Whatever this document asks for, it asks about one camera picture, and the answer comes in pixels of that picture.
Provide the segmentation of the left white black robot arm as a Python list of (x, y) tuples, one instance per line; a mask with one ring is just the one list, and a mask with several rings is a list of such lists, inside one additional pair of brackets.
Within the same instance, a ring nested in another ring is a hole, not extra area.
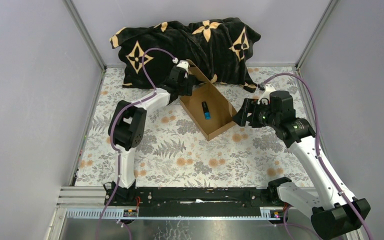
[(145, 135), (147, 116), (179, 97), (190, 97), (197, 82), (189, 69), (174, 66), (163, 85), (151, 83), (151, 93), (132, 102), (118, 102), (108, 128), (110, 145), (117, 157), (114, 179), (109, 187), (105, 187), (107, 205), (128, 206), (137, 199), (134, 162), (137, 147)]

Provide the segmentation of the brown cardboard box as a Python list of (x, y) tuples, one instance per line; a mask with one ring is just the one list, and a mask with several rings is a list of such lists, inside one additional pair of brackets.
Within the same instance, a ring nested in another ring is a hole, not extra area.
[[(204, 73), (189, 62), (189, 75), (195, 75), (200, 82), (192, 96), (181, 96), (180, 104), (191, 120), (196, 124), (207, 141), (211, 141), (236, 125), (233, 116), (237, 113), (229, 100), (216, 88), (215, 81), (208, 79)], [(211, 119), (205, 119), (202, 102), (207, 102)]]

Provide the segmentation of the black blue marker pen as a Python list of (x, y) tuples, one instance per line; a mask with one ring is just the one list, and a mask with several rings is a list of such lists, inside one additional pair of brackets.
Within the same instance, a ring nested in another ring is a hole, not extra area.
[(210, 120), (211, 119), (211, 114), (210, 114), (210, 111), (209, 111), (209, 107), (208, 107), (208, 104), (206, 101), (203, 101), (201, 103), (201, 106), (202, 106), (202, 110), (203, 110), (203, 114), (204, 114), (204, 118), (206, 120)]

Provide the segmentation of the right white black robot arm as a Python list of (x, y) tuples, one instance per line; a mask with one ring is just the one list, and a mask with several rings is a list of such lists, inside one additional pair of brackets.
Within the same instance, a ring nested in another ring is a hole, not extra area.
[(288, 91), (264, 92), (258, 99), (245, 98), (233, 121), (244, 127), (271, 127), (286, 148), (300, 161), (318, 196), (282, 177), (268, 184), (267, 201), (273, 206), (287, 203), (307, 216), (323, 240), (360, 229), (371, 206), (358, 199), (335, 173), (316, 142), (316, 132), (304, 118), (296, 116), (293, 97)]

